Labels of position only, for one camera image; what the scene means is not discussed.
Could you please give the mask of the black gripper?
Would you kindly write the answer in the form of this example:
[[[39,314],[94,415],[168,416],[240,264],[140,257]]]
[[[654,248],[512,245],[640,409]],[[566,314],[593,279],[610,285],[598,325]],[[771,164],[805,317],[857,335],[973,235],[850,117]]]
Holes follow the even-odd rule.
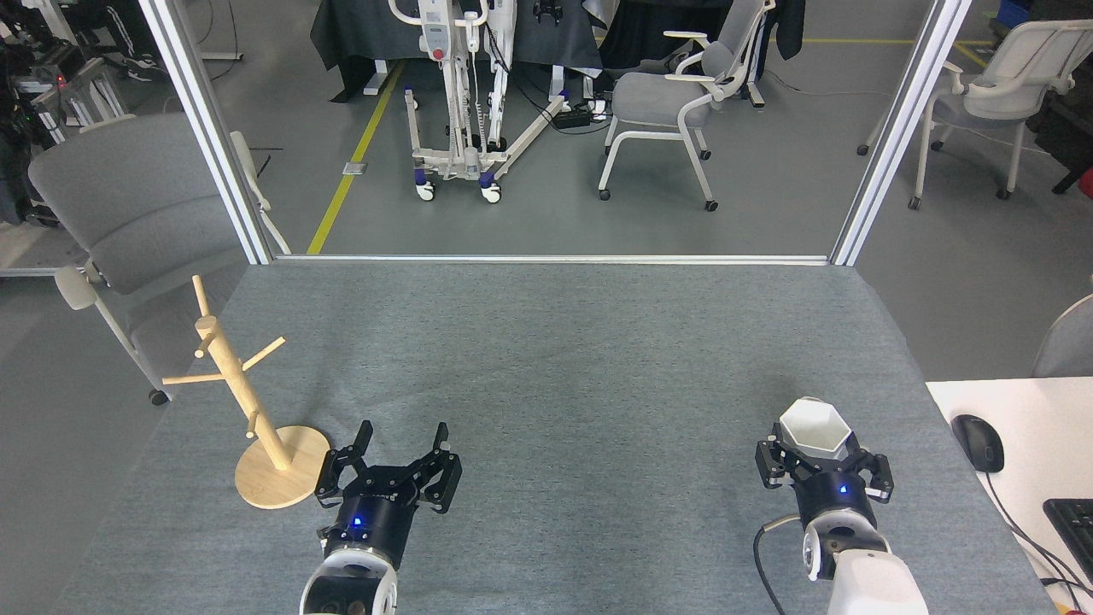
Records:
[[[432,451],[402,472],[407,482],[391,485],[389,478],[356,478],[342,490],[345,468],[354,468],[359,475],[366,471],[363,458],[371,437],[371,419],[363,419],[353,443],[324,456],[313,494],[321,507],[341,502],[336,522],[324,529],[324,556],[336,549],[371,548],[399,569],[418,500],[425,499],[435,513],[448,513],[462,474],[461,459],[453,452],[448,424],[440,423]]]
[[[755,445],[755,463],[764,488],[775,489],[794,483],[798,513],[803,523],[844,507],[875,523],[869,499],[889,502],[894,490],[886,456],[869,452],[865,448],[842,460],[841,471],[823,471],[813,475],[812,460],[803,451],[778,439],[765,439]]]

